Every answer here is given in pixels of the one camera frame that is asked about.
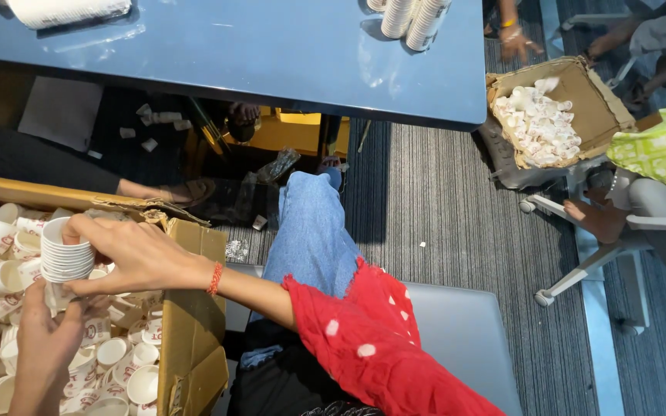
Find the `table surface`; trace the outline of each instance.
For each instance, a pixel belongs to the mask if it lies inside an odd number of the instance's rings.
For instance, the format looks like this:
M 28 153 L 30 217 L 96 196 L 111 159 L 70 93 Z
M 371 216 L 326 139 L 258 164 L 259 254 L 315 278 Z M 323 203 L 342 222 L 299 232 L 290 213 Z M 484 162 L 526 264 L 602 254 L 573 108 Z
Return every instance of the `table surface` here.
M 471 131 L 486 118 L 480 7 L 455 1 L 421 53 L 385 38 L 382 15 L 365 0 L 133 0 L 130 14 L 111 22 L 37 32 L 0 8 L 0 61 L 64 78 Z

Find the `brown sandal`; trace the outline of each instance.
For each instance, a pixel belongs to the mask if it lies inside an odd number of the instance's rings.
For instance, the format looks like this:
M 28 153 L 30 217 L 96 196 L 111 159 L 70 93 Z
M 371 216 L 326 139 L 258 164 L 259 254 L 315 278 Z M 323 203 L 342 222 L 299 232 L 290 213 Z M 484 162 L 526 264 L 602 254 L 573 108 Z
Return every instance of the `brown sandal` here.
M 197 205 L 202 201 L 208 199 L 212 193 L 215 192 L 215 182 L 210 178 L 201 178 L 195 179 L 193 181 L 186 181 L 184 185 L 190 191 L 192 200 L 189 202 L 176 203 L 174 202 L 174 196 L 171 192 L 172 186 L 161 185 L 159 189 L 161 190 L 161 199 L 166 203 L 171 203 L 179 208 L 188 208 L 190 206 Z

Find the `red sleeve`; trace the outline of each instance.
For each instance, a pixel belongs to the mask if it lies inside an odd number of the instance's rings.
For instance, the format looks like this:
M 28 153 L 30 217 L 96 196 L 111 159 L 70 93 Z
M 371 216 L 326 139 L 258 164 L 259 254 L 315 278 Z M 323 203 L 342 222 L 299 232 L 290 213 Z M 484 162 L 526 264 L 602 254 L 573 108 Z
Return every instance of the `red sleeve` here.
M 344 299 L 291 276 L 283 286 L 305 347 L 362 403 L 389 415 L 503 414 L 420 349 L 405 286 L 378 267 L 360 260 Z

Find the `blue jeans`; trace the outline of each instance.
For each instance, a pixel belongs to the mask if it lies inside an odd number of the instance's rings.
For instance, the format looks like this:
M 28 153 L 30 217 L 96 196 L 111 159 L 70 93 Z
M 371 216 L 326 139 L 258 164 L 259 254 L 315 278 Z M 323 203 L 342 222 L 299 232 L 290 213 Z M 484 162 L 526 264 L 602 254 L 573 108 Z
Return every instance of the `blue jeans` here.
M 334 168 L 319 175 L 295 172 L 289 176 L 287 186 L 280 190 L 279 232 L 262 278 L 281 283 L 291 274 L 326 295 L 345 296 L 361 251 L 344 227 L 340 183 L 340 171 Z M 265 319 L 253 312 L 249 324 Z M 246 352 L 240 367 L 258 365 L 281 350 L 281 345 L 273 345 Z

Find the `open cardboard box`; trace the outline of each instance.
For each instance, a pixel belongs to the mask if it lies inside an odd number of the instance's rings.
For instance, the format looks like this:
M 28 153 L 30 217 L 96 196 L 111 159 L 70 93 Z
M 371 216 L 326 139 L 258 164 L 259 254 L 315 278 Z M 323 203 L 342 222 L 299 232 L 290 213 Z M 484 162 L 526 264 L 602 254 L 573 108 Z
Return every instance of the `open cardboard box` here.
M 227 235 L 198 223 L 170 218 L 154 201 L 70 190 L 0 178 L 0 203 L 40 210 L 63 207 L 127 213 L 135 221 L 160 223 L 184 249 L 225 264 Z M 175 207 L 172 214 L 191 218 Z M 211 409 L 228 381 L 225 299 L 201 290 L 168 290 L 163 301 L 163 343 L 158 379 L 159 416 L 196 416 Z
M 523 156 L 526 150 L 515 137 L 515 129 L 503 123 L 503 118 L 495 108 L 495 101 L 499 97 L 510 96 L 515 87 L 532 87 L 536 80 L 550 76 L 559 77 L 560 84 L 546 95 L 556 101 L 572 101 L 572 128 L 582 139 L 582 144 L 579 145 L 579 154 L 574 158 L 541 167 L 567 167 L 580 159 L 602 155 L 613 134 L 636 131 L 634 117 L 626 110 L 623 102 L 595 71 L 587 68 L 586 61 L 581 57 L 564 56 L 506 74 L 490 73 L 486 80 L 488 106 L 503 127 L 503 137 L 513 144 L 518 167 L 529 169 L 531 165 Z

